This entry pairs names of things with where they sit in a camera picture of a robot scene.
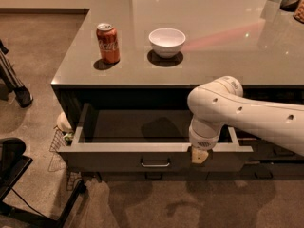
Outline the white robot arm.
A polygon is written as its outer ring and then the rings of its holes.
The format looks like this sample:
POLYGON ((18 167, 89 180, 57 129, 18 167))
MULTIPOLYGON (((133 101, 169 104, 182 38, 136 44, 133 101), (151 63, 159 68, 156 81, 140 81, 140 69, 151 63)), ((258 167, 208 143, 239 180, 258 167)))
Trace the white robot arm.
POLYGON ((189 141, 205 157, 213 149, 220 130, 229 125, 304 156, 304 106, 250 100, 232 76, 195 87, 187 105, 193 114, 189 141))

